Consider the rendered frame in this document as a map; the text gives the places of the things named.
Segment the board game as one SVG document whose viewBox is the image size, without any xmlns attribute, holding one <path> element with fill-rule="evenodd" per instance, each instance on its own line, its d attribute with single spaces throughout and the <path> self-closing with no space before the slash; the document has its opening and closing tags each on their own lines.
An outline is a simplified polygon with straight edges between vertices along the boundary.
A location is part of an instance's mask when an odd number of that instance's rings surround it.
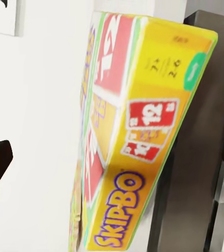
<svg viewBox="0 0 224 252">
<path fill-rule="evenodd" d="M 80 90 L 85 251 L 129 249 L 218 39 L 93 10 Z"/>
</svg>

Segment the jigsaw puzzle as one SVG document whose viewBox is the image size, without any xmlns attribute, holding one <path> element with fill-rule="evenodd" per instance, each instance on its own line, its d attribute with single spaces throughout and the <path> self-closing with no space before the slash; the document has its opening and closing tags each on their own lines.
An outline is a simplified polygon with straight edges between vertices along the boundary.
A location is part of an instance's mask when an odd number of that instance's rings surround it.
<svg viewBox="0 0 224 252">
<path fill-rule="evenodd" d="M 68 252 L 75 252 L 78 238 L 78 221 L 80 220 L 82 202 L 82 160 L 77 161 L 70 201 Z"/>
</svg>

